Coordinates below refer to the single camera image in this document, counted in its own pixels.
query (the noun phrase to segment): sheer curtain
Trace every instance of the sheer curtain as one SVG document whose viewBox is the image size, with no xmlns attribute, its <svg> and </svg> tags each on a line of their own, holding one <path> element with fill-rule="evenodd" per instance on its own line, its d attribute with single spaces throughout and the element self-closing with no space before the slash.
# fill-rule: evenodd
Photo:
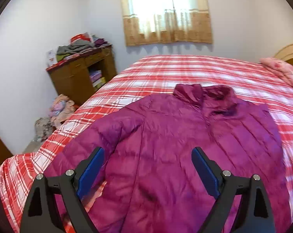
<svg viewBox="0 0 293 233">
<path fill-rule="evenodd" d="M 127 46 L 212 43 L 207 0 L 122 0 Z"/>
</svg>

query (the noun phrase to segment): purple puffer jacket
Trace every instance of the purple puffer jacket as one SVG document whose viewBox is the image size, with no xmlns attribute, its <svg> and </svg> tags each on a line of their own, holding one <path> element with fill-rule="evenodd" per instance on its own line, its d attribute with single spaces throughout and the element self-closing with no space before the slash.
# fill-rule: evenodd
<svg viewBox="0 0 293 233">
<path fill-rule="evenodd" d="M 89 216 L 100 232 L 196 233 L 214 203 L 191 161 L 196 146 L 236 176 L 259 174 L 277 232 L 291 224 L 277 126 L 266 105 L 240 100 L 229 87 L 179 84 L 173 95 L 149 95 L 109 114 L 73 139 L 46 176 L 74 169 L 97 146 L 105 164 L 94 185 L 107 184 Z M 63 215 L 62 200 L 57 204 Z"/>
</svg>

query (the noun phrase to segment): window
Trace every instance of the window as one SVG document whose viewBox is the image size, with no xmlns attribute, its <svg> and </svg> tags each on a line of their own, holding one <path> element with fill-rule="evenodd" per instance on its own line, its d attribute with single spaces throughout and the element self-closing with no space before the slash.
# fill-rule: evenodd
<svg viewBox="0 0 293 233">
<path fill-rule="evenodd" d="M 207 0 L 122 0 L 127 46 L 212 42 Z"/>
</svg>

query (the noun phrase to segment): red plaid bedsheet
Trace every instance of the red plaid bedsheet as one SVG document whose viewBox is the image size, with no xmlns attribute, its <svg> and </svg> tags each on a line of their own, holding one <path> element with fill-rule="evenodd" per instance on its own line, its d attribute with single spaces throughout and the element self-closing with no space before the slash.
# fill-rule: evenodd
<svg viewBox="0 0 293 233">
<path fill-rule="evenodd" d="M 176 84 L 227 85 L 241 99 L 266 103 L 283 141 L 293 220 L 293 88 L 261 64 L 208 56 L 145 57 L 117 75 L 56 130 L 36 153 L 17 155 L 0 167 L 0 194 L 7 217 L 19 232 L 23 207 L 37 174 L 68 142 L 95 120 L 152 93 L 172 93 Z"/>
</svg>

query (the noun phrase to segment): silver screw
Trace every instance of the silver screw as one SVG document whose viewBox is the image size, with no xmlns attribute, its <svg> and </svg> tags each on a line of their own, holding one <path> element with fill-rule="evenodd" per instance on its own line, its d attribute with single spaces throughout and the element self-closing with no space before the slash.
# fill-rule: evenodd
<svg viewBox="0 0 293 233">
<path fill-rule="evenodd" d="M 74 170 L 70 169 L 66 171 L 67 176 L 72 176 L 74 174 Z"/>
<path fill-rule="evenodd" d="M 223 173 L 223 175 L 225 177 L 230 177 L 231 176 L 231 172 L 229 170 L 224 170 L 222 173 Z"/>
<path fill-rule="evenodd" d="M 37 178 L 38 180 L 41 180 L 43 177 L 44 177 L 44 175 L 43 175 L 42 173 L 37 174 L 37 176 L 36 176 L 36 178 Z"/>
<path fill-rule="evenodd" d="M 253 178 L 254 178 L 255 180 L 260 180 L 260 179 L 261 179 L 261 177 L 260 177 L 258 174 L 253 175 Z"/>
</svg>

